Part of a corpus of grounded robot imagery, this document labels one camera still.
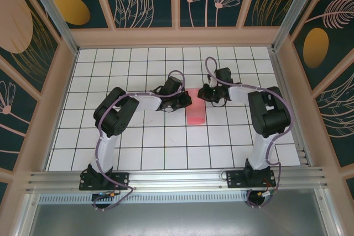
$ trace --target yellow oval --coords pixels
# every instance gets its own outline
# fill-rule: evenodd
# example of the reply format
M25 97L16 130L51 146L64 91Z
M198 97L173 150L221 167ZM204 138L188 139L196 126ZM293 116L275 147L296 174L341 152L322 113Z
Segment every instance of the yellow oval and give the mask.
M304 61L308 67L314 69L321 65L326 57L328 45L328 35L324 30L314 28L307 34L304 43Z
M0 0L0 47L10 53L27 49L33 33L31 10L25 0Z
M83 25L90 20L90 11L82 0L54 0L66 22Z

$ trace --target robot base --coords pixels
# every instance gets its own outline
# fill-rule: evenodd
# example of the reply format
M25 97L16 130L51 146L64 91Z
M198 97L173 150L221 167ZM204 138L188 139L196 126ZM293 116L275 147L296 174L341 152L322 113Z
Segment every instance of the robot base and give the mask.
M125 185L129 184L129 173L127 172L106 172L106 175L115 180L116 182L123 183ZM118 187L114 189L115 184L106 180L100 173L96 172L91 164L88 165L87 173L80 174L80 191L102 191L102 190L127 190L125 187Z
M274 172L267 167L263 170L254 170L246 160L246 166L239 171L226 171L228 188L266 188L267 182L275 187Z

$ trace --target white grid mat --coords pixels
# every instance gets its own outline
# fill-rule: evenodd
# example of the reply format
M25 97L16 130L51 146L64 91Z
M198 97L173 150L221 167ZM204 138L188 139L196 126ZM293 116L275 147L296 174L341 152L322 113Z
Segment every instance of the white grid mat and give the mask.
M217 59L219 67L229 67L234 82L277 86L265 47L80 50L47 170L87 168L97 143L93 112L114 87L129 92L153 90L164 84L170 71L180 70L186 88L200 88L207 82L207 56ZM243 167L252 151L251 123L249 107L232 102L225 107L206 103L206 123L200 126L186 126L185 109L137 112L116 144L113 168ZM291 134L280 138L275 147L271 161L300 165Z

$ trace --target black mounting plate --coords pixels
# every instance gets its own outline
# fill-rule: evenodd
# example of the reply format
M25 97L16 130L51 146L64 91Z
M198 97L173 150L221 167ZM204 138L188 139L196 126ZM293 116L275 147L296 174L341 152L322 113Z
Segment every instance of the black mounting plate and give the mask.
M238 171L225 171L226 173L226 179L227 179L227 187L228 188L266 188L267 183L266 182L259 182L256 185L250 185L247 182L246 176L244 174L243 170L238 170ZM277 183L275 182L275 176L274 172L272 170L269 170L269 174L267 174L267 181L272 185L276 186Z
M129 173L127 172L113 172L110 174L110 178L116 182L123 183L125 185L129 184ZM80 191L102 191L102 190L114 190L115 184L108 182L107 185L102 186L98 182L92 179L92 176L88 173L81 174L81 180L79 185ZM127 190L128 188L119 187L120 190Z

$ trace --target pink object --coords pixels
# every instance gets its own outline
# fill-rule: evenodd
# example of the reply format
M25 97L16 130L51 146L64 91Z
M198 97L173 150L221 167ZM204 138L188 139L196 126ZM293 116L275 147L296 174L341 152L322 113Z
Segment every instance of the pink object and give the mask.
M199 88L187 88L192 104L186 107L187 125L199 125L205 123L205 101L198 98Z

